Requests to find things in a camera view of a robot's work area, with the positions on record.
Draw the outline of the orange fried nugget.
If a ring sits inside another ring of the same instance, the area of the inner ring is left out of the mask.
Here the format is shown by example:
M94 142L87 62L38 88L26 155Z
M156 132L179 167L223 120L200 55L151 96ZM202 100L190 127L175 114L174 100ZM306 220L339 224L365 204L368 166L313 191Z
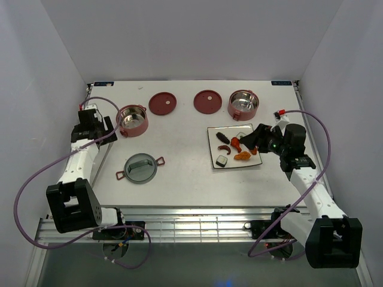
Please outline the orange fried nugget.
M240 152L234 156L235 160L249 160L251 158L251 154L247 151Z

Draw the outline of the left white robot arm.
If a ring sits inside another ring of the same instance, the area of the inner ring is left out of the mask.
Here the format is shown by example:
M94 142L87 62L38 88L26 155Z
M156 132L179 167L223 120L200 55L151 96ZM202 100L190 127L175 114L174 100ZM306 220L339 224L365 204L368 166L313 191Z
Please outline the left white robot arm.
M114 239L127 232L120 210L102 207L93 185L117 136L110 117L103 117L92 104L78 112L79 123L71 133L71 155L57 184L46 196L56 229L68 233L102 227Z

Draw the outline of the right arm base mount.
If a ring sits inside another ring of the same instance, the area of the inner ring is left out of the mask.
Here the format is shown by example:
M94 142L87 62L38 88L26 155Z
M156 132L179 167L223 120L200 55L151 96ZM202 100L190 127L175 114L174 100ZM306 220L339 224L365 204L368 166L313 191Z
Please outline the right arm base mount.
M252 220L244 224L244 229L251 233L252 239L258 239L263 232L271 225L272 221L269 220ZM264 237L264 239L293 239L293 236L284 231L280 224L271 229Z

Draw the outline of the dark red sausage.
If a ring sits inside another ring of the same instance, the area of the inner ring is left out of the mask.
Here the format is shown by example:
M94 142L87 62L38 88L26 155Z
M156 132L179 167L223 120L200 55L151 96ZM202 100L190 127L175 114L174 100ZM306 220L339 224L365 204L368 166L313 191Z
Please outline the dark red sausage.
M227 155L230 155L231 154L231 149L229 146L227 145L220 145L217 147L218 150L225 150L227 152Z

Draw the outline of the dark sea cucumber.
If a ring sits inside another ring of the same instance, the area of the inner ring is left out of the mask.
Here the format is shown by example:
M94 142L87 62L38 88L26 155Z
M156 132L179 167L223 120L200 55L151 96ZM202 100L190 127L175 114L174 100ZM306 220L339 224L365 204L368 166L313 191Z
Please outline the dark sea cucumber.
M222 142L222 143L224 143L224 144L226 144L226 145L230 144L230 140L229 140L223 133L221 133L221 132L217 132L215 135L216 135L216 138L217 138L220 142Z

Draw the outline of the sushi roll piece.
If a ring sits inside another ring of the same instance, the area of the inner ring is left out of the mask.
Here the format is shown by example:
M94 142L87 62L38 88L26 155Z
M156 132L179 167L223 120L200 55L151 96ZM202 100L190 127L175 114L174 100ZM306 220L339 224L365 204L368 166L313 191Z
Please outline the sushi roll piece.
M228 158L223 155L219 155L215 161L216 165L219 167L226 167L227 162Z

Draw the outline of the orange shrimp piece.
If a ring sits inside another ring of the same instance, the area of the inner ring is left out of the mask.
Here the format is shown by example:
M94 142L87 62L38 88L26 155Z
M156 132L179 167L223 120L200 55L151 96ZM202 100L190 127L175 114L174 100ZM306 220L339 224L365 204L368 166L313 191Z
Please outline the orange shrimp piece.
M258 148L255 146L252 150L251 150L251 153L252 155L256 155L258 153Z

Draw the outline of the pink lunch bowl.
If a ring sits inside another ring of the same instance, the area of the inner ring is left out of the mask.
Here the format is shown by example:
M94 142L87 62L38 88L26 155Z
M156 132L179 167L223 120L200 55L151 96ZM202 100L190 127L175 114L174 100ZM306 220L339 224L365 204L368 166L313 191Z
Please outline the pink lunch bowl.
M148 129L146 108L142 105L127 105L119 110L115 120L124 138L138 137Z
M254 118L259 107L259 98L251 90L237 90L229 97L228 113L236 121Z

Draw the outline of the dark red lid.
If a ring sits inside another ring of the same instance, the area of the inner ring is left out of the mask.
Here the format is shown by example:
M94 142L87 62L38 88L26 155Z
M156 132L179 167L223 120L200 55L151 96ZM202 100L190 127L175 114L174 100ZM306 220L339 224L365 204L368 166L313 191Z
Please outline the dark red lid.
M194 97L194 108L203 114L214 114L222 106L222 98L214 90L202 90Z
M168 115L177 105L177 98L170 92L160 92L151 97L148 106L155 115Z

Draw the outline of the red chicken drumstick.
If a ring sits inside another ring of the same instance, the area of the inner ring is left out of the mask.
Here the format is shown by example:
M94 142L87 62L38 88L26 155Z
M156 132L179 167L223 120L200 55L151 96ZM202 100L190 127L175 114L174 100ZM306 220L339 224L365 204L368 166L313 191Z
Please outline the red chicken drumstick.
M237 153L242 152L242 148L240 146L240 141L237 137L233 137L231 139L230 145L237 151Z

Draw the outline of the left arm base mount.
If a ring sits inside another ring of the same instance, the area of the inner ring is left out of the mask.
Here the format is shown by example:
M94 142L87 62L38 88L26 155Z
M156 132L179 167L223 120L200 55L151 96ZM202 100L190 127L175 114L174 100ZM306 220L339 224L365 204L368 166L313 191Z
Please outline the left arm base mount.
M143 240L145 233L138 227L145 228L145 221L126 221L126 225L134 225L135 227L119 228L119 229L106 229L95 231L92 234L93 240Z

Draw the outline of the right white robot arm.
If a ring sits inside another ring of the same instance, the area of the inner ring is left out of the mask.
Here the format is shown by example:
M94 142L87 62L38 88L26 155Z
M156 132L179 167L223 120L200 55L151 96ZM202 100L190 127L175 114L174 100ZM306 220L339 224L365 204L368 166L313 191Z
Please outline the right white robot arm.
M279 157L281 170L298 190L298 203L304 202L311 220L306 220L296 203L275 209L270 225L257 237L260 242L269 234L285 237L290 234L305 248L313 268L356 268L359 265L363 227L357 218L350 218L331 198L320 182L320 173L305 154L306 129L299 124L278 126L259 124L240 143L259 153L272 152Z

